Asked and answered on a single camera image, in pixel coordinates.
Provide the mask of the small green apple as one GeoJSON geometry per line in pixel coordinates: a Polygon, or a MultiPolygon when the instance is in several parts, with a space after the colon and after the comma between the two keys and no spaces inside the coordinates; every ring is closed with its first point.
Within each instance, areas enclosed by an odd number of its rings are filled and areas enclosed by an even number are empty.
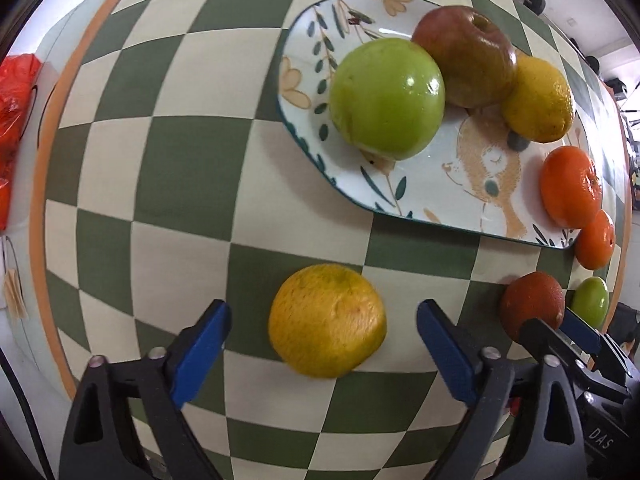
{"type": "Polygon", "coordinates": [[[573,295],[570,310],[595,330],[600,330],[608,315],[610,295],[608,286],[600,276],[587,278],[573,295]]]}

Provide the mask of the dark reddish brown orange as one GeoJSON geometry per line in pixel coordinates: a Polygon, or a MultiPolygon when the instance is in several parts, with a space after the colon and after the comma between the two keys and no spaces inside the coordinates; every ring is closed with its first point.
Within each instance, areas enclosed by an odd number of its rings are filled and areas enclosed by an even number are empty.
{"type": "Polygon", "coordinates": [[[520,341],[520,329],[531,318],[540,318],[551,328],[564,320],[565,296],[559,282],[544,272],[532,272],[513,281],[504,291],[499,318],[506,334],[520,341]]]}

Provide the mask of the small orange mandarin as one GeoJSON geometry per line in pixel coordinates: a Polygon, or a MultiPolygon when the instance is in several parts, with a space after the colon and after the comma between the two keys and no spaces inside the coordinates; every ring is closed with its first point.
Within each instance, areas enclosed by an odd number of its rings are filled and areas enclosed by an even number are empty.
{"type": "Polygon", "coordinates": [[[575,257],[587,270],[598,270],[611,259],[616,242],[614,223],[610,215],[600,209],[583,228],[576,240],[575,257]]]}

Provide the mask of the bright orange mandarin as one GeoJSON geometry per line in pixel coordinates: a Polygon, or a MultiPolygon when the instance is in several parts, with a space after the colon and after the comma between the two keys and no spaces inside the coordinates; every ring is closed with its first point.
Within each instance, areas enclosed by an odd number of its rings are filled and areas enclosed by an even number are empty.
{"type": "Polygon", "coordinates": [[[582,229],[600,210],[602,185],[592,159],[580,148],[563,145],[550,152],[538,178],[548,216],[563,229],[582,229]]]}

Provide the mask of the large yellow orange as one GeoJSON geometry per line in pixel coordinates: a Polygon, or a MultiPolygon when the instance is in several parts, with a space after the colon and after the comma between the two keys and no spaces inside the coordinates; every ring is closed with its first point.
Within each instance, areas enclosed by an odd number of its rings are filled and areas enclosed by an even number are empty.
{"type": "Polygon", "coordinates": [[[381,347],[387,334],[384,302],[361,274],[335,263],[290,275],[271,304],[271,347],[297,373],[347,375],[381,347]]]}

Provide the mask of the large green apple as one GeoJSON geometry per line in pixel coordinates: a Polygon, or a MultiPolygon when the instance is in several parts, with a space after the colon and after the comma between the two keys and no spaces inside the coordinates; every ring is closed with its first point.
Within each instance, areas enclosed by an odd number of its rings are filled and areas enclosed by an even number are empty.
{"type": "Polygon", "coordinates": [[[388,159],[426,148],[444,118],[446,92],[439,67],[402,38],[362,44],[338,64],[330,87],[332,122],[349,144],[388,159]]]}

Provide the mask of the illustrated ceramic plate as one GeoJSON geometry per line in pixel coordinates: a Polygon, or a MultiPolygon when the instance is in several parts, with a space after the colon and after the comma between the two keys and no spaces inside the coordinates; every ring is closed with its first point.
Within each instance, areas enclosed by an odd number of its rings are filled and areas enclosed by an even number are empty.
{"type": "Polygon", "coordinates": [[[440,224],[526,244],[566,249],[577,231],[544,210],[538,171],[552,143],[525,143],[498,108],[448,106],[424,150],[394,162],[347,143],[330,117],[338,64],[367,41],[410,39],[428,0],[320,0],[286,37],[278,83],[282,122],[334,190],[354,204],[414,222],[440,224]]]}

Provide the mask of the yellow lemon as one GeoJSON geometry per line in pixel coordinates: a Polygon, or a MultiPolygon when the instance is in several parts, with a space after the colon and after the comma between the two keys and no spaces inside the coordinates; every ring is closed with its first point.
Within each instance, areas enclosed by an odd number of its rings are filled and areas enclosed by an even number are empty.
{"type": "Polygon", "coordinates": [[[509,128],[526,140],[559,141],[573,123],[570,86],[548,61],[518,52],[514,86],[500,113],[509,128]]]}

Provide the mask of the green checkered tablecloth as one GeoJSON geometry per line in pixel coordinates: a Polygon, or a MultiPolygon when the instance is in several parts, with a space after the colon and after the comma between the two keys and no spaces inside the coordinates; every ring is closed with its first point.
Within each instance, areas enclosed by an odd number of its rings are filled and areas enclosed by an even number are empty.
{"type": "MultiPolygon", "coordinates": [[[[71,396],[94,354],[137,359],[228,301],[226,348],[186,420],[228,479],[421,479],[464,408],[416,330],[435,299],[475,335],[524,356],[498,321],[510,278],[587,275],[516,206],[528,166],[502,142],[473,140],[454,114],[438,135],[436,179],[357,156],[371,209],[331,185],[326,90],[341,39],[364,39],[344,0],[89,0],[48,33],[32,120],[39,185],[29,216],[44,328],[41,373],[71,396]],[[314,380],[272,350],[268,312],[299,269],[361,273],[387,311],[387,337],[362,367],[314,380]]],[[[467,4],[514,46],[554,64],[579,117],[570,138],[596,144],[604,206],[630,209],[617,108],[561,33],[514,0],[366,0],[401,26],[421,1],[467,4]]]]}

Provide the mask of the red apple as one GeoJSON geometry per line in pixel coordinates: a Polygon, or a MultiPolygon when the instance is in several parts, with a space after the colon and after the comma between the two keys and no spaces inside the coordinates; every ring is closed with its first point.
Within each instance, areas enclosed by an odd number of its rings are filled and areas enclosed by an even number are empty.
{"type": "Polygon", "coordinates": [[[420,19],[412,41],[438,65],[448,103],[479,108],[511,93],[516,53],[509,38],[470,6],[440,6],[420,19]]]}

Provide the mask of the red plastic bag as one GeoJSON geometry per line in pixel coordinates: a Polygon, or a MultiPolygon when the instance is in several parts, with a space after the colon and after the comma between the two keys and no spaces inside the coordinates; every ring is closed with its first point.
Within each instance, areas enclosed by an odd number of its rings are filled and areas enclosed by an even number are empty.
{"type": "Polygon", "coordinates": [[[0,178],[1,229],[8,224],[15,157],[27,120],[32,86],[41,62],[33,53],[9,55],[1,63],[0,178]]]}

